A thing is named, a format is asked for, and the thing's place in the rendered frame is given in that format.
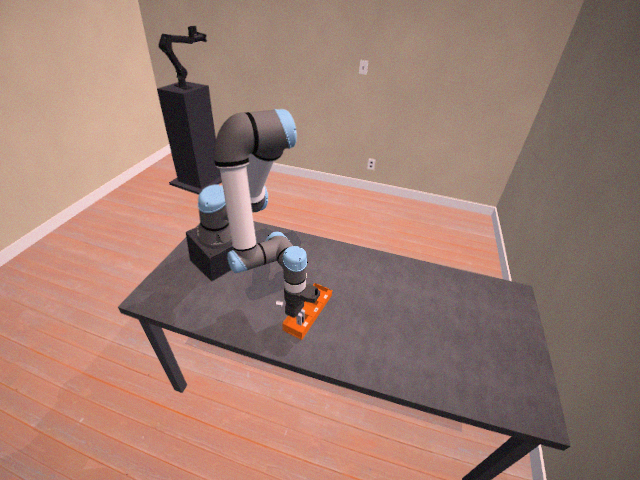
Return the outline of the orange three-compartment bin rack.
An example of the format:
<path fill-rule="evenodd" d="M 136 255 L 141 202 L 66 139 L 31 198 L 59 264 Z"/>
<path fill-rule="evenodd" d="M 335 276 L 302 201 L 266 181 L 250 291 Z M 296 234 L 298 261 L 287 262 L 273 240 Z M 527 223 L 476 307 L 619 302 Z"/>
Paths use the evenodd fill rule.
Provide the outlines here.
<path fill-rule="evenodd" d="M 315 303 L 308 303 L 304 301 L 305 319 L 302 326 L 296 324 L 296 318 L 288 316 L 283 322 L 283 331 L 299 338 L 303 339 L 330 297 L 332 296 L 332 290 L 314 283 L 313 286 L 317 287 L 321 293 L 320 297 Z M 285 323 L 285 324 L 284 324 Z M 286 325 L 287 324 L 287 325 Z M 289 326 L 288 326 L 289 325 Z M 291 327 L 290 327 L 291 326 Z M 293 328 L 292 328 L 293 327 Z M 301 327 L 301 328 L 300 328 Z M 295 329 L 294 329 L 295 328 Z M 297 329 L 297 330 L 296 330 Z M 299 331 L 298 331 L 299 330 Z"/>

